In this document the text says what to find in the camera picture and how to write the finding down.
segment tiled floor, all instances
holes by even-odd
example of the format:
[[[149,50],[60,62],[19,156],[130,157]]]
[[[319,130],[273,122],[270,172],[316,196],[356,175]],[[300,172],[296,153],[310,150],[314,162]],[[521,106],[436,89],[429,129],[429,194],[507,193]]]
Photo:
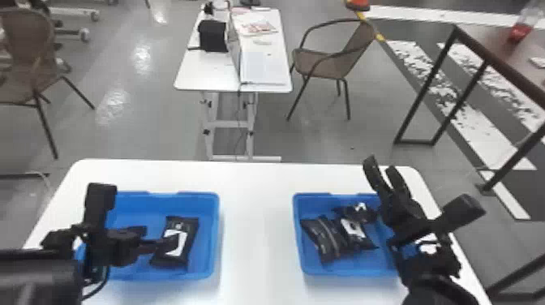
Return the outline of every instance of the tiled floor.
[[[299,43],[311,25],[353,16],[333,1],[263,2],[281,10],[284,27],[289,29],[285,32],[288,49]],[[73,66],[71,79],[95,102],[97,111],[89,110],[63,84],[45,93],[53,101],[47,116],[60,153],[60,159],[54,161],[35,113],[0,108],[0,171],[48,171],[54,189],[71,164],[82,158],[204,160],[199,96],[173,88],[200,3],[172,0],[166,25],[153,22],[143,1],[129,0],[121,0],[118,6],[86,3],[101,9],[101,21],[95,24],[65,19],[69,27],[83,25],[92,31],[92,42],[65,41],[59,55]],[[396,30],[398,24],[384,20],[377,24],[383,32],[411,35],[407,28]],[[309,46],[338,49],[347,29],[326,29],[309,37]],[[444,35],[436,33],[437,42]],[[255,153],[280,155],[285,162],[349,164],[358,164],[374,153],[382,164],[418,169],[439,204],[462,192],[475,195],[487,215],[459,230],[457,237],[485,286],[545,249],[545,238],[539,233],[543,223],[516,223],[497,199],[480,196],[473,186],[480,177],[448,136],[434,148],[392,146],[416,93],[380,45],[371,45],[347,79],[350,122],[345,120],[344,103],[337,98],[332,81],[312,80],[290,122],[285,115],[301,86],[299,77],[293,78],[292,93],[260,97]],[[231,109],[225,103],[220,111],[230,116]],[[437,127],[435,117],[423,107],[408,136],[431,135]],[[243,144],[235,147],[238,131],[217,134],[216,153],[243,150]],[[23,244],[49,196],[39,180],[0,184],[0,247]],[[534,279],[522,289],[532,289],[540,282]]]

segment wicker chair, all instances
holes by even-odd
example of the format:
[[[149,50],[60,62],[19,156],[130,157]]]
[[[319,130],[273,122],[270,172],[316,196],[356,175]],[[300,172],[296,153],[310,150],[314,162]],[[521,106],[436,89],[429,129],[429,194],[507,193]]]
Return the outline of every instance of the wicker chair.
[[[17,105],[37,110],[49,147],[58,159],[42,101],[51,102],[42,92],[63,79],[94,110],[94,105],[58,69],[54,51],[54,26],[46,15],[23,8],[0,10],[5,38],[3,46],[11,55],[12,65],[0,76],[0,105]]]
[[[318,52],[311,49],[304,49],[303,45],[307,39],[308,34],[317,29],[329,26],[332,24],[357,22],[359,26],[356,28],[352,37],[346,43],[346,46],[341,52],[337,53],[325,53]],[[346,103],[346,117],[350,120],[350,98],[348,93],[348,82],[345,77],[350,73],[359,58],[362,57],[363,52],[375,39],[374,28],[365,20],[360,19],[337,19],[325,22],[323,24],[315,25],[309,28],[303,35],[301,45],[294,49],[292,52],[292,58],[294,60],[290,68],[290,73],[297,70],[303,76],[303,86],[295,98],[294,104],[291,106],[291,110],[286,117],[289,121],[291,115],[295,111],[295,107],[299,103],[305,88],[308,85],[308,81],[311,77],[319,77],[323,79],[334,79],[337,81],[337,95],[341,95],[341,81],[345,85],[345,103]]]

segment blue bin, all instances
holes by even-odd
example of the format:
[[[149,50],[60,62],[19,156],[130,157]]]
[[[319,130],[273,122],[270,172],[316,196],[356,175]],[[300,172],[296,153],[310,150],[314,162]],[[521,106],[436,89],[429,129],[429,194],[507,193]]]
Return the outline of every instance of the blue bin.
[[[387,240],[393,232],[380,218],[374,224],[365,225],[368,237],[379,247],[375,250],[362,251],[353,256],[334,260],[328,264],[320,262],[320,256],[314,243],[301,227],[301,219],[313,219],[325,215],[329,219],[337,215],[333,208],[364,202],[367,207],[377,210],[380,199],[376,194],[332,195],[329,193],[301,193],[294,196],[295,238],[299,252],[301,269],[311,275],[331,275],[345,277],[396,277],[397,270],[392,255],[387,248]]]
[[[145,191],[120,191],[115,207],[108,212],[106,228],[146,226],[146,239],[157,239],[165,228],[167,216],[198,217],[199,229],[189,254],[187,268],[157,268],[149,264],[152,255],[140,256],[135,264],[112,267],[109,278],[122,281],[197,280],[214,271],[219,226],[219,198],[214,193],[180,192],[153,194]],[[83,260],[85,246],[75,257]]]

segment black box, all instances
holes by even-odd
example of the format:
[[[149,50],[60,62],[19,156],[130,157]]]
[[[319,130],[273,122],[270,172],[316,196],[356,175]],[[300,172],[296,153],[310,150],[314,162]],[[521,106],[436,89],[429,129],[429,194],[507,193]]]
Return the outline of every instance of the black box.
[[[225,22],[216,20],[201,21],[198,27],[200,48],[207,52],[227,53],[225,27]]]

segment white table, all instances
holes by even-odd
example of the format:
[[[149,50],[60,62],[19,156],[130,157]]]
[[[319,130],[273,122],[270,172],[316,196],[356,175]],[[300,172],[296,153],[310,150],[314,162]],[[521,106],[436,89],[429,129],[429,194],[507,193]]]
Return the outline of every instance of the white table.
[[[280,74],[284,76],[283,85],[271,84],[244,84],[240,85],[238,73],[234,67],[230,54],[207,53],[203,50],[186,50],[182,64],[178,70],[178,75],[174,81],[174,87],[177,90],[199,91],[203,100],[201,104],[201,122],[204,129],[204,142],[206,144],[206,153],[210,161],[281,161],[281,157],[257,157],[254,156],[254,122],[257,115],[257,104],[259,102],[259,93],[288,93],[292,90],[290,69],[288,67],[288,57],[285,52],[284,32],[280,12],[275,9],[270,11],[259,11],[264,18],[268,20],[275,28],[277,33],[268,34],[261,37],[243,37],[240,36],[240,44],[244,51],[262,50],[271,54],[273,60],[279,66]],[[201,11],[193,33],[187,44],[188,48],[199,46],[199,33],[197,27],[204,18]],[[214,18],[227,22],[229,19],[228,11],[215,11]],[[271,42],[271,45],[257,45],[254,39],[265,39]],[[217,120],[217,105],[221,102],[222,92],[242,92],[242,99],[246,107],[247,121],[226,121]],[[247,128],[248,135],[246,140],[247,152],[243,156],[233,155],[214,155],[213,142],[215,128]]]
[[[398,168],[429,217],[440,214],[420,174]],[[292,197],[297,192],[354,194],[371,188],[360,165],[297,165],[196,161],[83,160],[75,163],[25,247],[53,229],[82,220],[88,183],[119,190],[213,191],[220,196],[220,237],[214,274],[200,281],[110,281],[85,304],[392,304],[406,288],[397,278],[310,277],[299,265]],[[490,305],[456,239],[459,284]]]

